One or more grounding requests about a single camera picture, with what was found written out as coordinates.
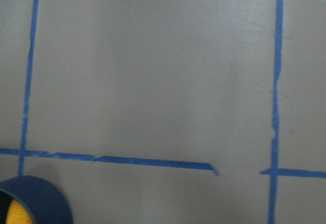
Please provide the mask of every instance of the blue line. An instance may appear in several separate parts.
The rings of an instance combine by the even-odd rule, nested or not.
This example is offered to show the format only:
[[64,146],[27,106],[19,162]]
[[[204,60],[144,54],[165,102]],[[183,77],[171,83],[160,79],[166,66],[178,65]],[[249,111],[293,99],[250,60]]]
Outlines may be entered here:
[[26,135],[29,122],[29,101],[31,94],[31,83],[32,83],[32,70],[33,70],[33,56],[34,56],[34,45],[36,36],[36,23],[37,23],[37,9],[39,0],[33,1],[33,12],[32,12],[32,23],[31,23],[31,33],[30,33],[30,52],[27,62],[26,70],[26,83],[25,83],[25,96],[24,96],[24,111],[22,119],[21,128],[21,139],[20,139],[20,154],[19,154],[19,165],[18,165],[18,175],[22,176],[24,171],[24,159],[26,150]]
[[[260,174],[264,175],[272,175],[272,169],[263,170]],[[286,177],[319,177],[326,179],[326,172],[315,172],[308,170],[293,170],[293,169],[278,169],[278,176],[286,176]]]
[[[21,150],[0,148],[0,154],[20,156]],[[211,164],[201,163],[201,162],[161,160],[161,159],[142,159],[142,158],[128,158],[128,157],[116,157],[116,156],[95,157],[94,155],[90,155],[90,154],[49,153],[46,151],[33,151],[33,150],[25,150],[24,156],[33,157],[33,158],[55,158],[55,159],[69,159],[69,160],[91,161],[91,162],[137,164],[137,165],[174,167],[174,168],[183,168],[183,169],[197,169],[197,170],[213,171],[216,175],[220,174],[220,172],[216,168],[214,168]]]
[[273,120],[272,127],[275,133],[271,140],[271,174],[269,190],[268,223],[275,223],[275,205],[277,198],[278,165],[279,165],[279,108],[278,108],[278,80],[282,67],[282,35],[283,35],[283,1],[276,1],[275,25],[275,57],[274,57],[274,84],[273,84]]

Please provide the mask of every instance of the yellow object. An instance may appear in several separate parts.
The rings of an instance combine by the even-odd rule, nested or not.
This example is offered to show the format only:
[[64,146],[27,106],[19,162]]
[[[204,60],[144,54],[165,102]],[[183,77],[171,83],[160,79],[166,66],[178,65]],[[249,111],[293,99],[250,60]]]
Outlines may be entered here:
[[12,200],[8,209],[6,224],[33,224],[33,220],[20,202]]

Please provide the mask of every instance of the dark blue cup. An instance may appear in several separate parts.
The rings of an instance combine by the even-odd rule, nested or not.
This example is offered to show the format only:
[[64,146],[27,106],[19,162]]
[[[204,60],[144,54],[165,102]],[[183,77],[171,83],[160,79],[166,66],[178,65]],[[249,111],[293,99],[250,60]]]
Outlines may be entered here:
[[0,182],[0,223],[6,223],[12,199],[25,207],[34,224],[72,224],[65,198],[41,178],[21,176]]

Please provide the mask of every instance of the gray floor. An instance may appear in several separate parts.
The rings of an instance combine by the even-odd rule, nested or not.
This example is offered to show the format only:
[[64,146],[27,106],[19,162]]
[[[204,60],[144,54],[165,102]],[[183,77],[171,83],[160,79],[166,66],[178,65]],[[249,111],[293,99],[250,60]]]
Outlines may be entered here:
[[[0,0],[0,147],[19,149],[33,0]],[[26,158],[77,224],[267,223],[276,0],[40,0],[29,150],[209,162],[221,174]],[[324,165],[325,0],[285,0],[280,167]],[[18,158],[0,155],[0,180]],[[280,177],[277,223],[324,223]]]

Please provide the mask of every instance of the blue tape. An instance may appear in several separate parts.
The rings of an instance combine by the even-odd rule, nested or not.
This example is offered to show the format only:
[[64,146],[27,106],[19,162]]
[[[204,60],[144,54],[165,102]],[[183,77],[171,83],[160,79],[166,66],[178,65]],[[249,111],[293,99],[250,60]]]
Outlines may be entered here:
[[24,110],[21,128],[21,138],[20,138],[20,154],[19,154],[19,165],[18,165],[18,175],[22,176],[24,172],[24,158],[26,150],[26,136],[29,122],[29,101],[31,94],[31,83],[32,83],[32,70],[33,70],[33,57],[34,57],[34,45],[36,36],[36,23],[37,23],[37,10],[38,10],[39,0],[33,1],[33,12],[32,12],[32,23],[31,23],[31,33],[30,33],[30,52],[27,62],[26,70],[26,83],[25,83],[25,96],[24,96]]
[[277,198],[277,169],[279,165],[279,106],[278,106],[278,81],[282,68],[282,36],[283,36],[283,2],[276,1],[276,25],[275,25],[275,56],[274,56],[274,84],[273,84],[273,119],[272,127],[274,138],[271,140],[271,172],[269,189],[268,223],[275,223],[275,205]]
[[[21,150],[0,148],[0,154],[20,156]],[[216,168],[214,168],[211,164],[201,163],[201,162],[142,159],[142,158],[128,158],[128,157],[116,157],[116,156],[95,157],[94,155],[90,155],[90,154],[49,153],[46,151],[33,151],[33,150],[25,150],[24,156],[34,157],[34,158],[56,158],[56,159],[80,160],[80,161],[91,161],[91,162],[137,164],[137,165],[174,167],[174,168],[183,168],[183,169],[197,169],[197,170],[213,171],[216,175],[220,174],[220,172]]]
[[319,177],[326,179],[326,172],[315,172],[308,170],[293,170],[293,169],[282,169],[279,168],[273,172],[271,168],[263,170],[260,174],[264,175],[272,175],[277,174],[278,176],[286,176],[286,177]]

